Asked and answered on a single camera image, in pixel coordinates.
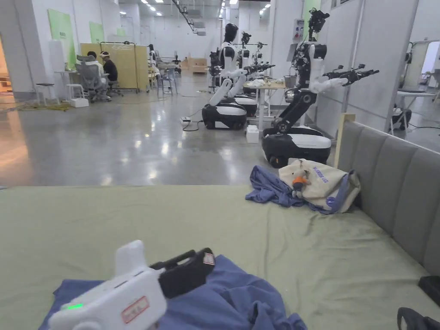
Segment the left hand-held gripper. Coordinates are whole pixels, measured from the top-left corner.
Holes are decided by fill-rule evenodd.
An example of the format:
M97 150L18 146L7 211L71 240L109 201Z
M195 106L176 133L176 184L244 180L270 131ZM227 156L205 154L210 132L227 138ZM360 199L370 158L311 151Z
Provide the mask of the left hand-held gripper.
M210 248L146 263L144 244L132 241L115 254L115 275L53 314L51 330L154 330L167 299L204 285L215 268Z

